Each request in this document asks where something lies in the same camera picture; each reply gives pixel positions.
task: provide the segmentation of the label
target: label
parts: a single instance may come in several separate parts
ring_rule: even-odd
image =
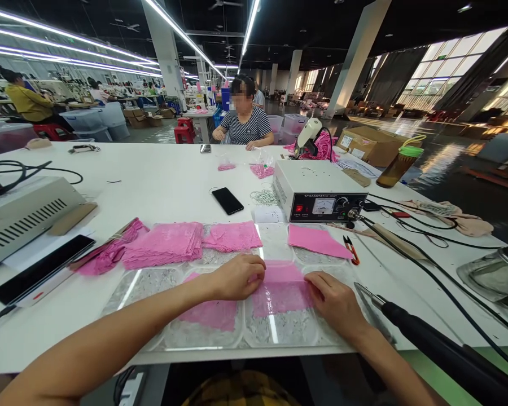
[[[354,148],[352,150],[352,155],[354,155],[355,157],[358,157],[359,159],[362,159],[363,158],[363,155],[365,155],[365,152],[364,151],[361,151],[357,148]]]

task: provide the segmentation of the chair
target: chair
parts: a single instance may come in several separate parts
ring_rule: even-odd
[[[38,136],[41,136],[41,133],[44,133],[51,141],[69,141],[77,138],[64,127],[54,123],[34,124],[34,131],[38,134]]]

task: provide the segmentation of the hair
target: hair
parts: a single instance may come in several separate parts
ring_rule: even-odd
[[[231,83],[231,94],[242,93],[243,90],[241,89],[241,85],[243,83],[247,99],[252,99],[254,97],[254,81],[243,74],[237,75],[233,79],[233,82]]]
[[[14,72],[13,70],[4,69],[0,65],[0,75],[7,80],[9,83],[15,83],[17,79],[22,79],[23,75],[20,72]]]

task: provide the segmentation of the smartphone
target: smartphone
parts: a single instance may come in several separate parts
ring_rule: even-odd
[[[29,266],[8,282],[0,285],[0,302],[9,305],[26,296],[55,273],[68,266],[75,258],[96,243],[91,238],[78,235],[55,249],[34,265]]]
[[[216,189],[212,193],[227,215],[237,213],[244,209],[243,205],[231,194],[228,188]]]

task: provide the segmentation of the scissors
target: scissors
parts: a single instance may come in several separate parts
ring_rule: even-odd
[[[354,259],[352,260],[352,263],[354,265],[359,265],[360,264],[360,259],[357,256],[356,249],[354,248],[354,245],[352,244],[352,240],[350,240],[350,237],[345,237],[345,236],[343,236],[343,240],[344,240],[344,245],[346,246],[346,248],[352,254],[354,254]]]

